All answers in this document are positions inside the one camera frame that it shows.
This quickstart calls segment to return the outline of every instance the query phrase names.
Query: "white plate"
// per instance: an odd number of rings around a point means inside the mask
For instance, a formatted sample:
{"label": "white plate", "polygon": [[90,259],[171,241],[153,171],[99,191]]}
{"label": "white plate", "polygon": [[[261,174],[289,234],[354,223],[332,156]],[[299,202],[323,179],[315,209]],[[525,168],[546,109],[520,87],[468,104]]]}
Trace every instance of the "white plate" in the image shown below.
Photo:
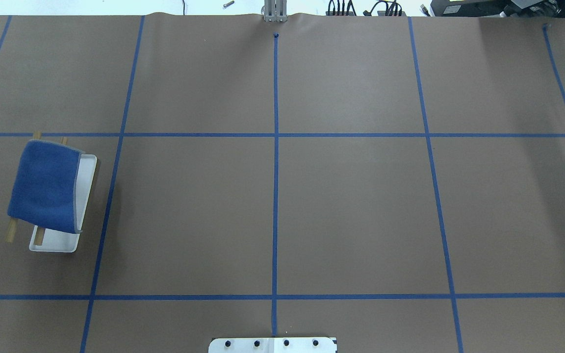
{"label": "white plate", "polygon": [[[95,175],[95,167],[97,165],[97,157],[92,154],[83,154],[80,157],[80,167],[78,168],[78,177],[76,179],[76,219],[78,228],[82,228],[84,214],[90,195],[90,188]],[[78,240],[80,234],[70,234],[58,232],[58,230],[45,229],[45,237],[43,245],[34,245],[36,230],[38,226],[34,226],[32,239],[29,240],[29,249],[32,251],[49,251],[49,252],[74,252],[78,248]]]}

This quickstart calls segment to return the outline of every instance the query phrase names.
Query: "wooden stick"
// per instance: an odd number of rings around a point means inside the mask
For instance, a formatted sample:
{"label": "wooden stick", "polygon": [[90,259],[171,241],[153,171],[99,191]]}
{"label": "wooden stick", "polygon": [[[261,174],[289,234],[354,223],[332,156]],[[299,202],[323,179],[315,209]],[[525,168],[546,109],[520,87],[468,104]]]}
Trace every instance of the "wooden stick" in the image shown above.
{"label": "wooden stick", "polygon": [[16,224],[18,223],[18,219],[10,217],[10,221],[8,222],[8,230],[6,232],[6,243],[12,243],[14,240],[14,233],[16,233]]}
{"label": "wooden stick", "polygon": [[36,237],[34,237],[34,245],[36,246],[43,245],[43,237],[45,237],[45,228],[43,227],[36,228]]}

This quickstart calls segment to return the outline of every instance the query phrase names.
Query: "black cable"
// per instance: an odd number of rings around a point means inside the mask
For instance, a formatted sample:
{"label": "black cable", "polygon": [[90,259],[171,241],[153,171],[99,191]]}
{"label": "black cable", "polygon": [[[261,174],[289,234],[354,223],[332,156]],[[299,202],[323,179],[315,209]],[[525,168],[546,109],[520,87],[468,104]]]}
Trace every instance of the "black cable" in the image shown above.
{"label": "black cable", "polygon": [[394,16],[394,7],[396,6],[396,2],[392,2],[392,5],[389,7],[389,10],[385,13],[385,16]]}
{"label": "black cable", "polygon": [[375,9],[376,6],[377,6],[378,4],[380,4],[381,2],[385,3],[385,15],[386,15],[387,12],[388,12],[388,9],[389,9],[389,4],[390,4],[390,2],[389,2],[389,1],[385,1],[385,0],[378,0],[378,1],[374,4],[374,6],[372,6],[372,9],[370,9],[370,11],[367,11],[367,10],[363,11],[363,15],[364,15],[364,16],[372,16],[372,13],[374,12],[374,9]]}
{"label": "black cable", "polygon": [[390,16],[402,16],[402,6],[399,3],[397,3],[394,0],[394,4],[392,4],[392,7],[394,7],[394,12],[392,13],[390,10],[389,12]]}
{"label": "black cable", "polygon": [[422,11],[422,13],[426,16],[431,17],[429,10],[426,8],[426,6],[424,6],[424,4],[420,5],[420,11]]}
{"label": "black cable", "polygon": [[350,16],[350,7],[352,7],[352,13],[356,16],[357,15],[357,10],[355,10],[355,6],[352,3],[352,0],[350,0],[348,2],[348,9],[346,10],[346,16]]}

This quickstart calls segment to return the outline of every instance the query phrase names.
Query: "white mounting plate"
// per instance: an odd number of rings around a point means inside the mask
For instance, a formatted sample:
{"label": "white mounting plate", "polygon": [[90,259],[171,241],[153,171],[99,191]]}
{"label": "white mounting plate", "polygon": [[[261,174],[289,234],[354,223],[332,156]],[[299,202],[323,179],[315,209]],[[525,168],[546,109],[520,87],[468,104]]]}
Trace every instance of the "white mounting plate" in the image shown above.
{"label": "white mounting plate", "polygon": [[214,339],[208,353],[336,353],[334,337],[257,337],[251,339]]}
{"label": "white mounting plate", "polygon": [[[82,228],[84,214],[90,195],[90,188],[95,176],[95,167],[97,166],[97,157],[92,154],[83,154],[80,157],[80,167],[78,167],[78,176],[76,179],[76,220],[78,228]],[[34,245],[36,230],[38,226],[34,226],[32,238],[29,240],[29,249],[32,251],[48,251],[48,252],[74,252],[78,248],[78,240],[80,234],[70,234],[58,232],[58,230],[45,229],[45,237],[43,237],[43,245]]]}

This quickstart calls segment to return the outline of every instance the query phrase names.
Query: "floor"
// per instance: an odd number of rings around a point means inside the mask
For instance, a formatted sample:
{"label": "floor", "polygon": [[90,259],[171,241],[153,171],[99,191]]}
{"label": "floor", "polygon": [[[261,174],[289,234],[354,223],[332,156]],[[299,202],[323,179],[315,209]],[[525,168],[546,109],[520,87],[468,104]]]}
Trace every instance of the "floor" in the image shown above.
{"label": "floor", "polygon": [[[0,17],[0,352],[565,352],[544,21]],[[35,130],[101,161],[73,254],[4,242]]]}

